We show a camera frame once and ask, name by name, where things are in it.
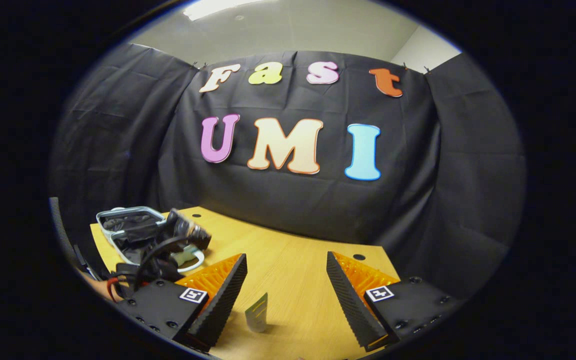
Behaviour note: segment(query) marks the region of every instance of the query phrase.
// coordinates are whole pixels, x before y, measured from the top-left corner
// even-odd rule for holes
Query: blue letter i
[[[352,123],[348,125],[352,134],[352,164],[345,168],[345,175],[355,180],[377,180],[382,175],[375,166],[377,136],[382,132],[379,127]]]

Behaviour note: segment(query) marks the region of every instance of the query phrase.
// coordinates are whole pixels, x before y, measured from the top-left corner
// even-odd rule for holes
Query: screw hole
[[[414,330],[412,330],[412,333],[414,334],[414,333],[422,330],[425,327],[426,327],[426,325],[417,326],[416,328],[414,328]]]
[[[395,329],[396,329],[396,330],[403,329],[403,328],[406,328],[406,326],[408,326],[408,322],[407,322],[407,321],[398,321],[398,322],[395,324]]]

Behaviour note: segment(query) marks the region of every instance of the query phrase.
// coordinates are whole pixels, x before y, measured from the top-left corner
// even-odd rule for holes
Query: ceiling light
[[[183,9],[183,14],[187,16],[188,19],[195,21],[222,10],[263,1],[264,0],[199,0]]]

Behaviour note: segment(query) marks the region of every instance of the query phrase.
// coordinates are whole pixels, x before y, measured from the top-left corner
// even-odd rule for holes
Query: pink letter u
[[[239,120],[240,116],[238,114],[229,114],[223,117],[223,123],[226,125],[226,129],[223,132],[223,141],[219,150],[213,148],[213,133],[215,132],[215,125],[219,123],[219,118],[217,116],[208,117],[201,122],[203,126],[201,155],[207,162],[221,163],[228,158],[233,148],[235,123]]]

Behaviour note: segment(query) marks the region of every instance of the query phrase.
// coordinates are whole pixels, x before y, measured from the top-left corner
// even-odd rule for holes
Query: cable
[[[136,274],[134,271],[122,270],[122,271],[117,271],[117,272],[111,273],[110,277],[108,279],[118,278],[119,276],[132,276],[134,278],[136,276]]]
[[[62,222],[62,215],[59,210],[59,198],[51,197],[48,199],[48,204],[50,205],[50,212],[52,214],[52,224],[54,225],[55,232],[57,232],[57,237],[60,241],[61,249],[66,253],[66,258],[69,262],[73,263],[76,267],[80,267],[79,259],[71,240],[68,239],[68,234],[66,234],[66,229],[64,228],[64,223]]]
[[[119,282],[119,279],[116,277],[109,278],[108,281],[105,282],[106,289],[108,289],[108,294],[110,294],[110,299],[112,299],[113,303],[117,303],[115,300],[115,296],[113,295],[112,285]]]
[[[177,242],[181,242],[186,239],[188,239],[188,237],[183,235],[170,237],[170,239],[162,241],[160,244],[155,246],[146,256],[144,256],[144,258],[141,260],[139,268],[137,268],[137,271],[135,272],[135,284],[134,284],[135,292],[139,290],[139,287],[142,283],[142,273],[144,273],[144,269],[146,268],[150,260],[152,260],[156,255],[158,255],[158,253],[160,253],[167,246]]]

